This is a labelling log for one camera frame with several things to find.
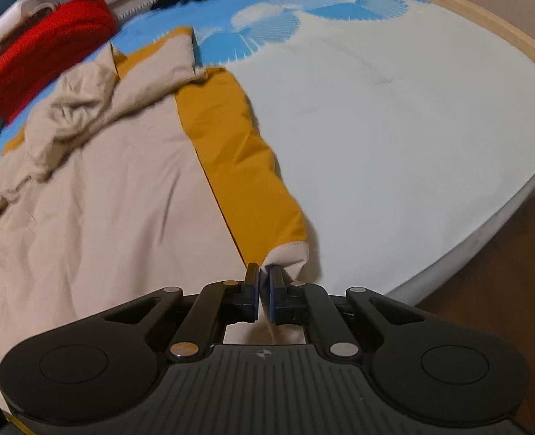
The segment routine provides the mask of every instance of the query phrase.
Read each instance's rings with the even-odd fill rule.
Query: wooden floor
[[[535,434],[535,196],[419,307],[499,336],[522,352],[531,383],[517,420]]]

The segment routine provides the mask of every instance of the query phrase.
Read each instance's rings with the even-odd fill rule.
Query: crosshair logo
[[[272,352],[269,350],[266,350],[265,348],[263,350],[259,350],[256,355],[261,359],[266,359],[272,356]]]

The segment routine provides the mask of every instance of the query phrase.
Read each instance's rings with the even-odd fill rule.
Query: mattress
[[[179,25],[194,27],[201,64],[246,91],[309,225],[302,279],[329,293],[420,301],[535,187],[535,63],[453,12],[207,0],[139,15],[113,42],[129,53]],[[3,130],[0,152],[52,89]]]

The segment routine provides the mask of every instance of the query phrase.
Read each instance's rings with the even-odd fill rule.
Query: ribbed black surface
[[[417,422],[380,399],[358,367],[327,362],[312,345],[219,345],[202,362],[171,367],[120,417],[87,427],[28,425],[39,435],[524,434],[509,421],[463,430]]]

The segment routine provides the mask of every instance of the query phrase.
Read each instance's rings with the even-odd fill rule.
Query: red pillow
[[[25,32],[0,57],[0,117],[5,124],[116,30],[103,0],[72,0]]]

